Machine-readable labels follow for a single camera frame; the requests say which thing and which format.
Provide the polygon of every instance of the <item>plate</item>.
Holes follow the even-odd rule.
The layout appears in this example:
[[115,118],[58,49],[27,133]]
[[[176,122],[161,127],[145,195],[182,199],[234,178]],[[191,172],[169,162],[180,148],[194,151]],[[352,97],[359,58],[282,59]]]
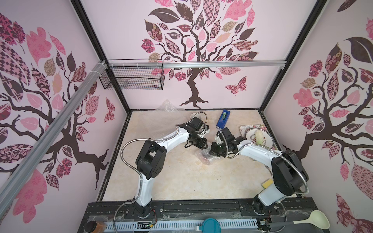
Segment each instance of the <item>plate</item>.
[[273,139],[270,136],[270,134],[267,133],[265,130],[258,129],[258,128],[249,129],[246,132],[246,138],[248,140],[251,140],[252,142],[256,143],[256,140],[255,140],[255,131],[257,131],[257,130],[261,130],[261,132],[263,133],[263,137],[264,137],[264,144],[263,144],[263,146],[268,147],[268,148],[272,148],[275,145],[275,142],[273,141]]

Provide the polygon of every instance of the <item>aluminum rail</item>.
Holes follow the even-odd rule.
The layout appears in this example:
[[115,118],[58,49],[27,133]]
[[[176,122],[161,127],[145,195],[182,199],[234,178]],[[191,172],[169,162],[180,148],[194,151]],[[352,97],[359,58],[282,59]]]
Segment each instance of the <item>aluminum rail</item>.
[[[246,66],[284,66],[285,60],[255,60],[255,61],[224,61],[224,62],[163,62],[164,69],[171,68],[198,68],[198,67],[246,67]],[[161,66],[157,62],[132,62],[132,63],[111,63],[111,67],[126,66]]]
[[13,172],[10,178],[0,189],[0,218],[4,215],[14,198],[17,196],[23,185],[32,175],[41,159],[45,156],[49,147],[56,140],[62,128],[66,125],[71,115],[75,112],[79,103],[83,100],[93,83],[97,80],[102,72],[106,69],[104,62],[96,64],[92,72],[88,74],[79,89],[73,94],[71,99],[63,107],[50,124],[49,128],[35,143],[29,154],[22,160],[18,168]]

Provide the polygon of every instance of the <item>brown leaf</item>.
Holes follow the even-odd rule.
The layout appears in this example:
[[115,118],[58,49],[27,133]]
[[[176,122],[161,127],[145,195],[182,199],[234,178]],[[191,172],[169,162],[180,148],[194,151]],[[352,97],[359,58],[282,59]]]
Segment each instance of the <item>brown leaf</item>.
[[349,124],[348,126],[346,126],[345,132],[346,132],[346,133],[352,133],[352,132],[355,132],[355,131],[358,130],[361,126],[363,126],[363,124],[355,124],[355,123]]

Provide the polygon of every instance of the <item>butterfly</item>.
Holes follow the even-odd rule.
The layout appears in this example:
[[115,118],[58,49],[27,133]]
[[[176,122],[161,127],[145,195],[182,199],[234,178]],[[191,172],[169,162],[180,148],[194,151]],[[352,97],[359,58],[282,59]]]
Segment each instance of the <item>butterfly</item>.
[[243,77],[239,82],[238,82],[238,85],[235,86],[235,85],[227,85],[225,86],[225,88],[227,88],[228,90],[231,90],[231,93],[234,94],[236,96],[236,94],[238,93],[238,91],[243,91],[243,90],[246,90],[246,77]]
[[107,122],[109,120],[114,120],[114,111],[115,111],[115,106],[110,102],[108,98],[106,98],[106,106],[109,109],[109,112],[105,115],[104,122]]

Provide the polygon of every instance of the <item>yellow sponge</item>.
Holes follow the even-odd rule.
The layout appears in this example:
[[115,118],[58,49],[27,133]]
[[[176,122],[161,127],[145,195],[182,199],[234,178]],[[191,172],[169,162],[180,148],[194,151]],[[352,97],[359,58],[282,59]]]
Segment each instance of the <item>yellow sponge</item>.
[[273,180],[269,179],[269,180],[267,180],[266,182],[264,182],[264,183],[262,184],[262,187],[266,189],[266,188],[268,188],[268,186],[270,186],[272,183],[273,183]]

